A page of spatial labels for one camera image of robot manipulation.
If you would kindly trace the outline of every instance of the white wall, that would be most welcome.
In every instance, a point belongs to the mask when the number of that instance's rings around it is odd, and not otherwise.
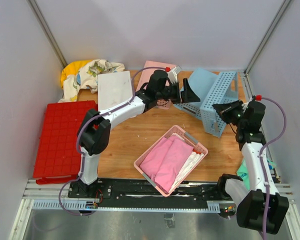
[[[65,59],[245,69],[283,0],[37,0]]]
[[[0,240],[32,176],[45,107],[61,65],[26,0],[0,0]]]
[[[253,91],[277,100],[287,114],[287,129],[270,147],[282,179],[291,183],[300,212],[300,0],[295,0],[250,73]],[[268,140],[282,129],[281,113],[267,104]]]

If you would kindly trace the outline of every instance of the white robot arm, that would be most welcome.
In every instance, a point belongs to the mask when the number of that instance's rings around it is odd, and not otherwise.
[[[180,92],[176,74],[168,74],[163,70],[154,71],[147,88],[144,87],[145,85],[135,93],[132,101],[127,101],[122,107],[114,107],[104,112],[91,109],[86,114],[79,130],[83,133],[78,136],[81,150],[85,153],[81,165],[84,169],[79,173],[84,185],[89,186],[97,180],[100,154],[108,146],[110,131],[115,126],[150,110],[160,99],[171,100],[173,104],[200,102],[186,78],[183,79],[184,91]],[[265,199],[267,189],[270,189],[266,232],[276,234],[284,220],[289,202],[287,198],[279,195],[271,177],[265,151],[262,153],[265,169],[260,161],[261,148],[266,144],[264,135],[260,132],[266,107],[255,98],[248,103],[238,100],[212,106],[224,122],[237,126],[235,139],[245,158],[250,181],[250,191],[247,191],[240,177],[223,174],[217,184],[218,192],[225,198],[232,198],[236,203],[236,217],[240,227],[262,231],[265,222]]]

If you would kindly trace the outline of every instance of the green object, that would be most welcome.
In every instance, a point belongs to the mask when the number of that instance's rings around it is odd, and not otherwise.
[[[270,161],[269,159],[267,159],[267,160],[268,160],[268,165],[269,165],[270,169],[274,169],[277,166],[273,161]],[[242,160],[241,166],[236,171],[236,174],[242,178],[246,189],[250,190],[249,174],[248,174],[248,169],[247,169],[245,159]]]

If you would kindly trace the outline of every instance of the blue plastic basket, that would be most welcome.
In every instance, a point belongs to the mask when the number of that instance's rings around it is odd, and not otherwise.
[[[212,105],[238,100],[238,73],[222,71],[217,75],[198,68],[191,74],[188,81],[201,102],[179,103],[174,106],[200,119],[205,132],[220,138],[226,123],[220,119]],[[232,81],[234,81],[234,91],[231,89]]]

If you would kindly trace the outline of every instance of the patterned fabric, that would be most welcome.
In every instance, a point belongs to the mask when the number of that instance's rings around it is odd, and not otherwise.
[[[78,70],[77,74],[67,75],[63,81],[63,97],[59,103],[77,101],[80,89],[90,89],[92,94],[96,93],[99,74],[122,72],[123,70],[125,70],[125,66],[122,63],[108,62],[105,59],[88,62]]]
[[[92,59],[90,60],[82,60],[82,61],[73,61],[72,63],[68,64],[61,73],[60,78],[60,86],[61,88],[64,88],[64,81],[67,79],[69,75],[77,75],[79,70],[85,66],[86,64],[90,63]]]

